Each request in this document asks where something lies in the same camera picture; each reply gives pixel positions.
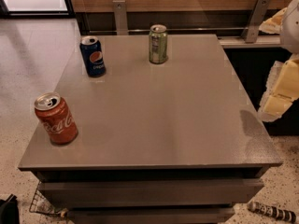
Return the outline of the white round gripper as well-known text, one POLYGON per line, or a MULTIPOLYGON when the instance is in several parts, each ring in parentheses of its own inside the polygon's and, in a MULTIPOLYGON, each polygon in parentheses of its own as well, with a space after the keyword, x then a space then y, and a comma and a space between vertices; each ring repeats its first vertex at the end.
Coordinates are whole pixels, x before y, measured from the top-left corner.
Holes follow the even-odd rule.
POLYGON ((294 53, 285 63, 275 61, 270 69, 258 116, 264 122, 280 119, 299 98, 299 0, 263 21, 261 32, 280 35, 281 47, 294 53))

